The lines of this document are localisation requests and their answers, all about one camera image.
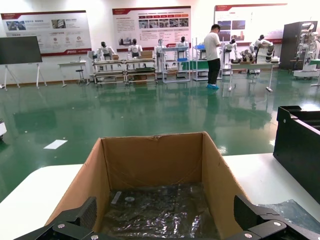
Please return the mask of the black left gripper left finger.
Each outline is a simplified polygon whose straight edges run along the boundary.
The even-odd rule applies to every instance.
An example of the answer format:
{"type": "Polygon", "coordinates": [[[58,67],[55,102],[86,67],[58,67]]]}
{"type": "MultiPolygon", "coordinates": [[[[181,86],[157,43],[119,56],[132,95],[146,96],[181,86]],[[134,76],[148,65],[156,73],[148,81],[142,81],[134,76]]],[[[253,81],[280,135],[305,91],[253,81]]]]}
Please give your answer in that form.
{"type": "Polygon", "coordinates": [[[19,240],[97,240],[97,198],[89,197],[80,207],[62,211],[47,225],[18,237],[19,240]]]}

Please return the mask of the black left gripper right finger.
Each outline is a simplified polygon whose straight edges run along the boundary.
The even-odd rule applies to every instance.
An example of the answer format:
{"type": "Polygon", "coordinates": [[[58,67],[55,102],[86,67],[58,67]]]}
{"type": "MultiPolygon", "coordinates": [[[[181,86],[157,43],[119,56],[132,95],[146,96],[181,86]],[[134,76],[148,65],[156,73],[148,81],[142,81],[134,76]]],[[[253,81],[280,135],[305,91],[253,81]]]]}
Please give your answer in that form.
{"type": "Polygon", "coordinates": [[[233,201],[234,219],[242,232],[228,240],[318,240],[320,235],[285,220],[271,208],[252,204],[242,195],[233,201]]]}

